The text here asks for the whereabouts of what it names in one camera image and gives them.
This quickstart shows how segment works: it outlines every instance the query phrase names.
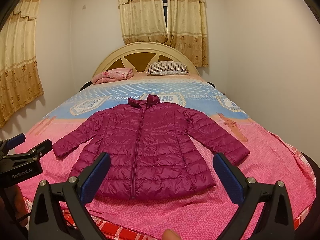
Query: arched headboard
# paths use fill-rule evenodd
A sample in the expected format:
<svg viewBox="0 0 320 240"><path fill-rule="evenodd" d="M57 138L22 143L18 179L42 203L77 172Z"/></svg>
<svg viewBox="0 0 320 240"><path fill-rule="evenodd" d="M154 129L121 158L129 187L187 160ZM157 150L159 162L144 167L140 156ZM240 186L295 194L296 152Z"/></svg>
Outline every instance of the arched headboard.
<svg viewBox="0 0 320 240"><path fill-rule="evenodd" d="M181 52L164 44L155 42L135 42L125 45L105 58L93 76L114 68L132 68L134 73L146 71L149 64L156 61L178 61L187 66L192 74L199 75L192 62Z"/></svg>

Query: wall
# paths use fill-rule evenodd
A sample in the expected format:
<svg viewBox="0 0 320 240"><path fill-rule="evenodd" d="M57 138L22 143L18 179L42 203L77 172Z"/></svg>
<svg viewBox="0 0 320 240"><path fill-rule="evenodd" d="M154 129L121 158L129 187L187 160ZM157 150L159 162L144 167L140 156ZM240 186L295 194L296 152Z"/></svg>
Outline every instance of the wall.
<svg viewBox="0 0 320 240"><path fill-rule="evenodd" d="M303 0L226 0L227 96L320 164L320 25Z"/></svg>
<svg viewBox="0 0 320 240"><path fill-rule="evenodd" d="M41 0L36 25L36 57L44 95L16 112L0 137L26 133L48 112L75 94L70 58L72 0Z"/></svg>
<svg viewBox="0 0 320 240"><path fill-rule="evenodd" d="M226 90L227 52L224 0L206 0L209 36L209 68L200 68L203 78ZM71 54L75 90L92 78L98 65L124 45L118 0L73 0Z"/></svg>

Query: gold curtain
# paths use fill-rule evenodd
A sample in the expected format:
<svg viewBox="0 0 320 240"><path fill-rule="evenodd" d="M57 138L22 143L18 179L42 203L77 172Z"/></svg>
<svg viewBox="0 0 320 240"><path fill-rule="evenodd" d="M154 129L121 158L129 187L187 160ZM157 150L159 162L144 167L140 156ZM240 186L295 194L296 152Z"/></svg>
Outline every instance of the gold curtain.
<svg viewBox="0 0 320 240"><path fill-rule="evenodd" d="M168 42L196 67L208 67L208 34L204 0L168 0Z"/></svg>
<svg viewBox="0 0 320 240"><path fill-rule="evenodd" d="M167 42L162 0L119 0L125 44L138 41Z"/></svg>
<svg viewBox="0 0 320 240"><path fill-rule="evenodd" d="M40 0L21 0L0 31L0 127L44 94L35 52L39 4Z"/></svg>

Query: quilted jacket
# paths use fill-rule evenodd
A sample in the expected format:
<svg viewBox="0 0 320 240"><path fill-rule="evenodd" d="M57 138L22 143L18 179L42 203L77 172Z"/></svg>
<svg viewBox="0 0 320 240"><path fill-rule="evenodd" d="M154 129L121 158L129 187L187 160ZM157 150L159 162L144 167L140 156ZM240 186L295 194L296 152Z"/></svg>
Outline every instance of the quilted jacket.
<svg viewBox="0 0 320 240"><path fill-rule="evenodd" d="M249 154L232 135L207 115L177 104L128 99L93 114L53 145L65 157L92 139L80 153L70 176L77 176L101 152L111 156L111 168L97 195L118 199L183 197L215 185L204 158L190 137L213 153L222 152L234 165Z"/></svg>

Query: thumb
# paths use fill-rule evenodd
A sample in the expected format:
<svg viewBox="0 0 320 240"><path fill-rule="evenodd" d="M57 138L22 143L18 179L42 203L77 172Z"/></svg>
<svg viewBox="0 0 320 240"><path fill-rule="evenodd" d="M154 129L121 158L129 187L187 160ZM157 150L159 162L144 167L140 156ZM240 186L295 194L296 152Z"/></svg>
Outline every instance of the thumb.
<svg viewBox="0 0 320 240"><path fill-rule="evenodd" d="M181 237L177 234L177 232L167 229L162 234L161 240L181 240Z"/></svg>

